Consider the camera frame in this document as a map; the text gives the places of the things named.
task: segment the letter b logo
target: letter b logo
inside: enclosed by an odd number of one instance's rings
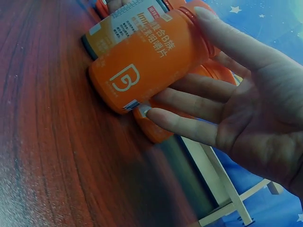
[[[112,83],[114,89],[117,91],[127,91],[131,86],[138,83],[140,80],[140,74],[134,64],[130,64],[116,75],[114,75],[109,81],[115,80],[115,83]]]

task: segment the orange bottle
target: orange bottle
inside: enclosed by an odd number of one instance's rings
[[[145,24],[185,4],[185,0],[132,0],[108,15],[106,1],[98,0],[96,10],[104,19],[84,34],[81,40],[88,54],[96,60]]]
[[[236,85],[232,72],[229,69],[225,68],[223,65],[213,60],[208,60],[204,65],[200,65],[196,69],[191,71],[191,73],[211,77],[214,79],[219,79]],[[170,106],[157,103],[153,99],[150,99],[149,102],[139,105],[133,110],[134,118],[142,129],[143,133],[153,143],[162,143],[163,141],[171,137],[173,133],[159,127],[146,117],[147,111],[150,110],[152,107],[165,109],[182,117],[193,118],[189,114],[182,113]]]
[[[124,114],[149,100],[219,50],[200,29],[193,0],[148,23],[100,56],[89,76],[103,100]]]

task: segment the table surface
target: table surface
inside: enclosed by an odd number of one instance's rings
[[[85,0],[0,1],[0,226],[170,227],[196,217],[160,147],[87,79]]]

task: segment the hand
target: hand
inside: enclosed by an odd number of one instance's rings
[[[131,2],[132,0],[106,0],[109,13],[115,12],[120,7]]]
[[[243,77],[236,87],[187,75],[157,101],[206,121],[153,108],[157,125],[216,147],[252,173],[303,191],[303,67],[281,52],[197,8],[202,30],[221,52],[216,60]]]

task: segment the blue starry background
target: blue starry background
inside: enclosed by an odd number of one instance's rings
[[[204,1],[223,21],[303,64],[303,0]],[[221,151],[215,152],[239,194],[262,180]],[[272,195],[265,187],[244,204],[255,221],[251,227],[303,227],[300,201],[286,190]],[[223,221],[227,227],[244,226],[238,218],[238,212],[234,212]]]

